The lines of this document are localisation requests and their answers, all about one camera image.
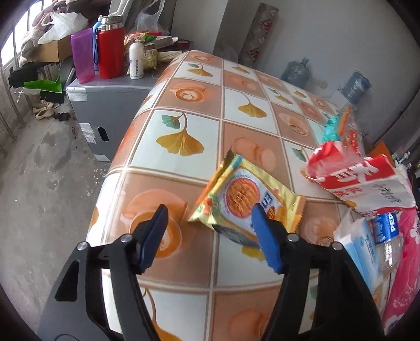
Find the green paper bag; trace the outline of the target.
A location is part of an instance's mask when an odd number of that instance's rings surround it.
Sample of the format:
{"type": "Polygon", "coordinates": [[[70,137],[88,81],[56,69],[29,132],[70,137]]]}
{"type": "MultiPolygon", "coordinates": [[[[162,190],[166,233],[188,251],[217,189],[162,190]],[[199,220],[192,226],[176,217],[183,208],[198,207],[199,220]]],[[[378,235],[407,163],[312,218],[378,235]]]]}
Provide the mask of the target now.
{"type": "Polygon", "coordinates": [[[23,83],[23,87],[26,89],[35,89],[59,94],[63,92],[60,76],[57,76],[55,80],[38,79],[33,81],[27,81],[23,83]]]}

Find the patterned tablecloth on table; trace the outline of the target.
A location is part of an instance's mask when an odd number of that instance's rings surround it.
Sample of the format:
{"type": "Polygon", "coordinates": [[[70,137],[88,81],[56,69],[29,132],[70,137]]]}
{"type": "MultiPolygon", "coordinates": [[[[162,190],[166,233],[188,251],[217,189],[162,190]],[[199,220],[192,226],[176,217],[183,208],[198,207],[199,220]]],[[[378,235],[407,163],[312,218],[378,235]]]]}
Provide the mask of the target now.
{"type": "Polygon", "coordinates": [[[309,99],[281,81],[199,51],[173,62],[145,98],[110,167],[87,239],[114,242],[152,217],[169,213],[152,266],[140,276],[152,323],[162,340],[259,340],[282,276],[252,247],[251,208],[262,197],[281,210],[256,178],[230,180],[210,193],[223,157],[234,151],[298,195],[293,219],[313,242],[331,240],[344,212],[303,177],[313,154],[309,99]]]}

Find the tall patterned roll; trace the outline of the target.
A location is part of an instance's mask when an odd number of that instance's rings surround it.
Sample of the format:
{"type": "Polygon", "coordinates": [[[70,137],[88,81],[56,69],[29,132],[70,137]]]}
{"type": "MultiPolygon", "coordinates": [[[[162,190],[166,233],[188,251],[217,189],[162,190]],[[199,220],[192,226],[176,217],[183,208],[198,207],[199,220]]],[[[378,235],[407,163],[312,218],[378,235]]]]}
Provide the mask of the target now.
{"type": "Polygon", "coordinates": [[[261,48],[273,27],[273,21],[278,16],[279,9],[266,3],[258,5],[255,16],[248,30],[243,47],[238,56],[238,62],[253,68],[261,54],[261,48]]]}

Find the grey side cabinet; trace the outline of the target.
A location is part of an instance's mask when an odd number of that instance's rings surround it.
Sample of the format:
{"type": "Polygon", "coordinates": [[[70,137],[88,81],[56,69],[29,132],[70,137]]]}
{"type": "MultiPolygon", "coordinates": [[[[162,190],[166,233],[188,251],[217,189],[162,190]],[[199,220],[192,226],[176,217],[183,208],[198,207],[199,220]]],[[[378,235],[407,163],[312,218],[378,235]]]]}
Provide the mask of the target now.
{"type": "Polygon", "coordinates": [[[152,75],[131,79],[128,75],[78,79],[66,87],[66,94],[90,150],[98,161],[110,162],[129,125],[157,80],[152,75]]]}

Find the clear Pepsi plastic bottle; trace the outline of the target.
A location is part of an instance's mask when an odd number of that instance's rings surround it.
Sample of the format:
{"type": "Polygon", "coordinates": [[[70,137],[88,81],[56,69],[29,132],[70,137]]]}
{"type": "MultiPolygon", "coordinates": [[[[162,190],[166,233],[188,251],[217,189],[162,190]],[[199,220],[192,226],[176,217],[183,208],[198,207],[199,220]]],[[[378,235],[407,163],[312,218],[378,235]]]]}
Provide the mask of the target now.
{"type": "Polygon", "coordinates": [[[390,274],[397,269],[402,256],[397,214],[389,212],[376,216],[372,228],[380,271],[384,275],[390,274]]]}

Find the water jug on dispenser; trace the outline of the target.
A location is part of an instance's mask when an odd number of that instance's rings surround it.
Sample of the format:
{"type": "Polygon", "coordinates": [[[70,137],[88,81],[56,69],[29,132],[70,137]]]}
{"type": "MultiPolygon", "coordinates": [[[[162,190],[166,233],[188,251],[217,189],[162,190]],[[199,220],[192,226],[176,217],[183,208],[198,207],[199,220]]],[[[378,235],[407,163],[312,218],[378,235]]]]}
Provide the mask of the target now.
{"type": "Polygon", "coordinates": [[[353,105],[356,105],[372,87],[370,81],[358,70],[355,70],[341,89],[341,94],[353,105]]]}

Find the green plastic bag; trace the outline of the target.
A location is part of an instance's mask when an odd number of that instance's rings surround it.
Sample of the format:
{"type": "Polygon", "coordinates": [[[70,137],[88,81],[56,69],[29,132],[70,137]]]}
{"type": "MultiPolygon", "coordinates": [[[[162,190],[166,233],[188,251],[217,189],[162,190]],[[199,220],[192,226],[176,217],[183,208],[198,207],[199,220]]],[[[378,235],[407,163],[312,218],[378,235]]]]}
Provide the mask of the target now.
{"type": "Polygon", "coordinates": [[[340,125],[340,117],[339,116],[331,116],[327,123],[324,126],[322,138],[322,143],[328,141],[340,141],[340,136],[338,132],[338,128],[340,125]]]}

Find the yellow Enaak snack packet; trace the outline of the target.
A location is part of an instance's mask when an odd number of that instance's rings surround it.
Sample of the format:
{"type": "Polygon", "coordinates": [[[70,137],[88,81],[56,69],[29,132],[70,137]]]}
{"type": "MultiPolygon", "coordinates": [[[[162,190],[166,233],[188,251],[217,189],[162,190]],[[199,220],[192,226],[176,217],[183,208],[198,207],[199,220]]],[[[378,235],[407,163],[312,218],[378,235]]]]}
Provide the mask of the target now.
{"type": "Polygon", "coordinates": [[[251,212],[257,203],[268,218],[294,232],[302,219],[306,198],[229,151],[194,204],[188,221],[200,222],[237,244],[257,248],[258,238],[251,224],[251,212]]]}

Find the purple plastic container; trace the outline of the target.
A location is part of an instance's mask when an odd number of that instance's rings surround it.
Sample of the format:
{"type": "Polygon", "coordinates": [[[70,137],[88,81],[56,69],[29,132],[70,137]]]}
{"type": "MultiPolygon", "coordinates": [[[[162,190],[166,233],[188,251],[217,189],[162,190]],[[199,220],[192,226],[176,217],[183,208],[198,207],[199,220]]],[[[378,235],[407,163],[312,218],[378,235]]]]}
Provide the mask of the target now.
{"type": "Polygon", "coordinates": [[[70,36],[75,74],[80,84],[95,76],[93,62],[93,30],[86,28],[70,36]]]}

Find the clear red printed plastic bag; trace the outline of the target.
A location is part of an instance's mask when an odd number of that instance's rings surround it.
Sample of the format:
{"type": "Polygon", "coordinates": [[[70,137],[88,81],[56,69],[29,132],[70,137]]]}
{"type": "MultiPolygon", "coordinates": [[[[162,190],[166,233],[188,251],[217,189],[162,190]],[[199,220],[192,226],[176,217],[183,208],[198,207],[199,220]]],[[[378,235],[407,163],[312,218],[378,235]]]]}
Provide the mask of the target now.
{"type": "Polygon", "coordinates": [[[353,150],[359,156],[365,156],[362,134],[355,121],[351,105],[347,105],[340,114],[337,128],[342,144],[353,150]]]}

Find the pink floral blanket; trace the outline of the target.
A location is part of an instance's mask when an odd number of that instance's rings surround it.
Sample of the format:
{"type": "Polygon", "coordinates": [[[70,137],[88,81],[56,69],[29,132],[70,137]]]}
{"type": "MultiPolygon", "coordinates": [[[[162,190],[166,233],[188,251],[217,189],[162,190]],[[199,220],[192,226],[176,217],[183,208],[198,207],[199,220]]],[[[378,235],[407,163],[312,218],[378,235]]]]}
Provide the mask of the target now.
{"type": "Polygon", "coordinates": [[[419,292],[420,237],[416,208],[403,211],[398,223],[400,235],[403,237],[402,257],[382,318],[385,334],[388,334],[402,319],[419,292]]]}

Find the red white snack bag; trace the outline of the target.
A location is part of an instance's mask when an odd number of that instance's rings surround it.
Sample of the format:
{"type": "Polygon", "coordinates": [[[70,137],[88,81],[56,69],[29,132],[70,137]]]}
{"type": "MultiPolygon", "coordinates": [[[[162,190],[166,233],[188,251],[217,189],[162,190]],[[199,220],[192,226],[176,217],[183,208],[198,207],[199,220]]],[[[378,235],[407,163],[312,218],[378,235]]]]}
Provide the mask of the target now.
{"type": "Polygon", "coordinates": [[[315,149],[305,174],[362,216],[416,207],[407,177],[383,154],[363,158],[339,141],[328,141],[315,149]]]}

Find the red thermos bottle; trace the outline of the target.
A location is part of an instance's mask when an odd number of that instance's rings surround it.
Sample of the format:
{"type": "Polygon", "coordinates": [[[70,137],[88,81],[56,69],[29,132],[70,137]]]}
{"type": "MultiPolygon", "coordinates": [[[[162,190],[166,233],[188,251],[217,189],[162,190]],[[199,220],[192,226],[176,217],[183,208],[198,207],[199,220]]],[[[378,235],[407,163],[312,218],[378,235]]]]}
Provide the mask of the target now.
{"type": "Polygon", "coordinates": [[[123,16],[104,16],[97,30],[98,69],[101,79],[112,79],[123,73],[123,16]]]}

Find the orange stool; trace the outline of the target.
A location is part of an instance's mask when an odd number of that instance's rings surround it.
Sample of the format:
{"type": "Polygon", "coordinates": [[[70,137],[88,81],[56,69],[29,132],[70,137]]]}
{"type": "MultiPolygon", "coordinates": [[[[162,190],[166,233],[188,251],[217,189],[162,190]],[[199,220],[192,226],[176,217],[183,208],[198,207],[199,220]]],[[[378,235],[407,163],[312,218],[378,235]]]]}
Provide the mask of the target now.
{"type": "Polygon", "coordinates": [[[394,164],[394,159],[392,158],[391,153],[389,152],[389,149],[387,148],[387,145],[383,142],[380,141],[373,149],[370,153],[368,153],[369,157],[376,157],[379,155],[385,155],[387,157],[387,159],[389,160],[390,163],[394,164]]]}

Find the blue white medicine box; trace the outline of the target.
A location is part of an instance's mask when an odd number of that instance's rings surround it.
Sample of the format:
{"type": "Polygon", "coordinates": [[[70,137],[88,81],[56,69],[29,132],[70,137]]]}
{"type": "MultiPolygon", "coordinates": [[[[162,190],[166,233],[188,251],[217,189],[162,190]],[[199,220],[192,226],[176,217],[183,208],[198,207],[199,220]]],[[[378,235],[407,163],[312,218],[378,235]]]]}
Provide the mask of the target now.
{"type": "Polygon", "coordinates": [[[352,220],[348,211],[334,231],[334,241],[340,242],[352,258],[368,289],[374,290],[383,281],[374,239],[365,218],[352,220]]]}

